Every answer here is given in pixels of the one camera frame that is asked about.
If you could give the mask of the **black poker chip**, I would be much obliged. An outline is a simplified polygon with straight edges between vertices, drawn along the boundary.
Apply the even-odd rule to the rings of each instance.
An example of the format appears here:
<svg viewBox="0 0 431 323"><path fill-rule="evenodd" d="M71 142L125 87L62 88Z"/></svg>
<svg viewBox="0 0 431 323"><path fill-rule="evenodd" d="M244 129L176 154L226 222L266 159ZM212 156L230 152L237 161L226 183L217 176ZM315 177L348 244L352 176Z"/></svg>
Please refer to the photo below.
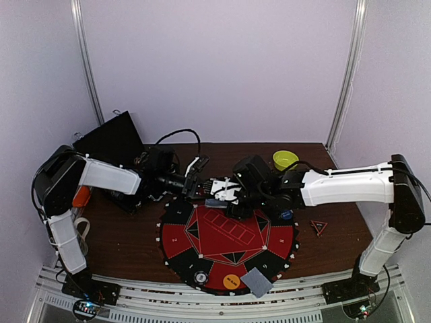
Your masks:
<svg viewBox="0 0 431 323"><path fill-rule="evenodd" d="M209 280L209 276L204 271L197 271L195 272L193 279L197 285L205 285Z"/></svg>

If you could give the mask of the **orange big blind button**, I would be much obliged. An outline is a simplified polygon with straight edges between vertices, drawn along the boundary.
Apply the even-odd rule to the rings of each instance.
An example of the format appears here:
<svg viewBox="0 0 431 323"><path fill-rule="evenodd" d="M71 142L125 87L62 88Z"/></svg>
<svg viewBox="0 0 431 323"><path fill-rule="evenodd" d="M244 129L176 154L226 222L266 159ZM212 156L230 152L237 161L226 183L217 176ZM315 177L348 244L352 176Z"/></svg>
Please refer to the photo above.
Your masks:
<svg viewBox="0 0 431 323"><path fill-rule="evenodd" d="M223 286L228 290L235 290L240 287L241 280L235 274L228 274L223 278Z"/></svg>

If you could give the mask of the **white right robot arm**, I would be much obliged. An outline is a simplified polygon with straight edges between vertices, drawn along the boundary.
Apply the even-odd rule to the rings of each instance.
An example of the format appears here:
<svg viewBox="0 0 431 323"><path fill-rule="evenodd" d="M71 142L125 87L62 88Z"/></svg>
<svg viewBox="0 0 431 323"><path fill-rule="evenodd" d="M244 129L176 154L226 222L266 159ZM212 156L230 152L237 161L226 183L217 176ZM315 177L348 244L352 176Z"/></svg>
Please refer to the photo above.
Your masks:
<svg viewBox="0 0 431 323"><path fill-rule="evenodd" d="M259 205L282 213L335 203L385 204L388 211L379 233L359 256L358 272L345 282L352 297L361 296L403 240L426 225L422 201L426 189L399 154L363 168L321 170L298 160L275 172L252 155L236 164L231 178L205 184L206 193L227 203L228 214L237 219L248 217Z"/></svg>

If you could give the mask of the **dealt blue-backed playing cards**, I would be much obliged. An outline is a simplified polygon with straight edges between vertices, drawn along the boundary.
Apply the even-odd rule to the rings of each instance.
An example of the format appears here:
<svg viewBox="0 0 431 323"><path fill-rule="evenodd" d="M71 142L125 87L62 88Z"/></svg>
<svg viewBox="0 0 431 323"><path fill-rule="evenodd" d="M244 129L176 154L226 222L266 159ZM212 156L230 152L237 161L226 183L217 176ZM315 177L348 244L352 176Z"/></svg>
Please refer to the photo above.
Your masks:
<svg viewBox="0 0 431 323"><path fill-rule="evenodd" d="M261 298L273 288L273 283L257 268L241 276L240 280L250 289L256 298Z"/></svg>

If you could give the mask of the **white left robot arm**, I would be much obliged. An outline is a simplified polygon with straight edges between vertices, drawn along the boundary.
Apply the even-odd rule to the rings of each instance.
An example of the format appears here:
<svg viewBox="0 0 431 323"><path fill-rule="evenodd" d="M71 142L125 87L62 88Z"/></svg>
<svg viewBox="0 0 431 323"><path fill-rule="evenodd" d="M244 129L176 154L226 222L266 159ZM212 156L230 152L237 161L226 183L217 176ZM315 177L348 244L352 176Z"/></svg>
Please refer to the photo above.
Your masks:
<svg viewBox="0 0 431 323"><path fill-rule="evenodd" d="M167 192L192 199L199 197L199 173L209 157L198 155L185 174L179 174L174 156L170 147L155 146L144 153L138 166L126 167L62 145L36 171L31 186L32 201L48 227L51 244L66 272L73 275L69 283L72 290L81 298L93 297L97 285L81 273L87 268L87 261L79 245L74 209L86 205L91 188L113 192L130 209L147 200L158 201Z"/></svg>

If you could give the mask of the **blue small blind button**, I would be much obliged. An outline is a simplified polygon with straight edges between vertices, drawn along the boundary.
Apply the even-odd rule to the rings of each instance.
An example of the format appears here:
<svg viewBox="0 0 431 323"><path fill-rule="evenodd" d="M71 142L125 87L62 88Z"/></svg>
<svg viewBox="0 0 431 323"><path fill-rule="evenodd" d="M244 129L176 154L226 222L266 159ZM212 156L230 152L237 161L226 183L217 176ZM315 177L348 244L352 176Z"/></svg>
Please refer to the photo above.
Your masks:
<svg viewBox="0 0 431 323"><path fill-rule="evenodd" d="M290 220L293 218L293 212L291 210L284 210L280 213L280 218L283 220Z"/></svg>

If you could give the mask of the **grey playing card deck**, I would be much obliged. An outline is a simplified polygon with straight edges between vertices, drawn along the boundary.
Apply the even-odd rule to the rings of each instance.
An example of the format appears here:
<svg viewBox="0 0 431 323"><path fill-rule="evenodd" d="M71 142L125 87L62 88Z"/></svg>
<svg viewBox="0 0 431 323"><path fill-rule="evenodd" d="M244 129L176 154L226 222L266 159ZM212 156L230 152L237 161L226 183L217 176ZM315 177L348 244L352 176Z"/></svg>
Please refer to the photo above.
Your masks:
<svg viewBox="0 0 431 323"><path fill-rule="evenodd" d="M228 206L228 202L219 201L217 199L206 199L205 206L214 209L225 209Z"/></svg>

